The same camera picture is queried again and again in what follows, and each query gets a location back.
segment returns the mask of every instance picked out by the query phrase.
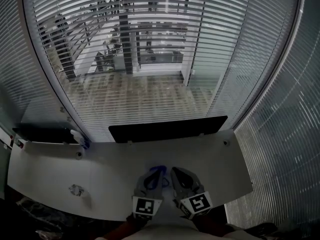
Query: window blind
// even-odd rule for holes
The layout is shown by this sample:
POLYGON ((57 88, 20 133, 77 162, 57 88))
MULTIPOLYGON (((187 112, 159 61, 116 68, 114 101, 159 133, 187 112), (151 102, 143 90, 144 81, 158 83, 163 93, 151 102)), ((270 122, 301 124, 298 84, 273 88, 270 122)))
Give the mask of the window blind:
POLYGON ((18 0, 0 0, 0 124, 8 134, 19 123, 69 124, 43 81, 23 33, 18 0))
POLYGON ((24 0, 36 52, 96 142, 108 127, 237 121, 286 43, 297 0, 24 0))

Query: white desk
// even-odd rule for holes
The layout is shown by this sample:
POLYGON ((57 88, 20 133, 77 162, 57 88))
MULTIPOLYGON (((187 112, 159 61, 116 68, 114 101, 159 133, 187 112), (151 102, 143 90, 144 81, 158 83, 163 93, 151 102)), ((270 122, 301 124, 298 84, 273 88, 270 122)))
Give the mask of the white desk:
POLYGON ((95 143, 76 160, 78 145, 27 143, 14 146, 8 185, 49 207, 75 215, 124 221, 132 211, 139 176, 152 166, 172 166, 196 173, 219 206, 252 191, 247 167, 231 130, 202 137, 117 144, 95 143), (73 196, 77 184, 90 197, 73 196))

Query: desk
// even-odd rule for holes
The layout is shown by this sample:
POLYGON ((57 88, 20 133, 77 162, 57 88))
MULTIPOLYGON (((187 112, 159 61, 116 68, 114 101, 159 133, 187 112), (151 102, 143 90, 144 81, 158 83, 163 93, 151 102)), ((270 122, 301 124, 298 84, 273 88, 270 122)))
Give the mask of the desk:
POLYGON ((93 143, 81 160, 76 160, 78 150, 78 145, 63 144, 29 142, 23 149, 14 146, 7 183, 46 206, 112 221, 126 219, 132 211, 138 178, 157 165, 167 166, 169 173, 172 166, 196 173, 214 207, 252 191, 232 130, 132 145, 93 143), (73 196, 68 190, 72 184, 87 189, 89 197, 73 196))

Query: person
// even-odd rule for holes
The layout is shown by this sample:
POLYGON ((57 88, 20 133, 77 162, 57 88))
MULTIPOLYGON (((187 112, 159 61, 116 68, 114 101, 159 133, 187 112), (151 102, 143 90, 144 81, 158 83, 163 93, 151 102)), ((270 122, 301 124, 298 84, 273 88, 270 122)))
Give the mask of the person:
POLYGON ((149 1, 148 5, 149 5, 148 11, 151 12, 152 11, 153 2, 149 1))
POLYGON ((164 177, 166 170, 164 165, 156 166, 140 177, 132 197, 133 213, 118 228, 96 240, 259 240, 244 230, 235 230, 231 225, 213 221, 208 215, 213 207, 209 193, 205 192, 204 186, 194 173, 178 167, 173 167, 170 173, 175 192, 173 201, 176 207, 184 212, 186 218, 177 217, 185 223, 173 222, 175 213, 169 209, 163 213, 167 216, 166 224, 152 224, 155 214, 161 210, 160 204, 165 206, 164 203, 156 203, 165 201, 162 187, 164 182, 167 182, 165 188, 169 186, 169 181, 164 177))
POLYGON ((188 3, 189 3, 189 0, 185 0, 185 3, 184 3, 184 13, 187 13, 187 11, 188 11, 188 3))
POLYGON ((155 56, 154 50, 148 48, 147 51, 148 51, 148 54, 150 55, 151 61, 154 63, 156 61, 156 56, 155 56))

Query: screw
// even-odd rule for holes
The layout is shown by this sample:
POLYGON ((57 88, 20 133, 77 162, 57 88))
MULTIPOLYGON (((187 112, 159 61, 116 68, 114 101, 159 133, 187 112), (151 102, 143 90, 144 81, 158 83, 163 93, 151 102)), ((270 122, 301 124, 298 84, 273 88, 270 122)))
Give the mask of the screw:
POLYGON ((77 159, 77 160, 82 159, 82 153, 81 153, 81 152, 77 152, 77 153, 75 153, 75 154, 76 154, 76 159, 77 159))
POLYGON ((230 141, 229 140, 224 140, 223 144, 228 147, 228 146, 230 146, 230 141))

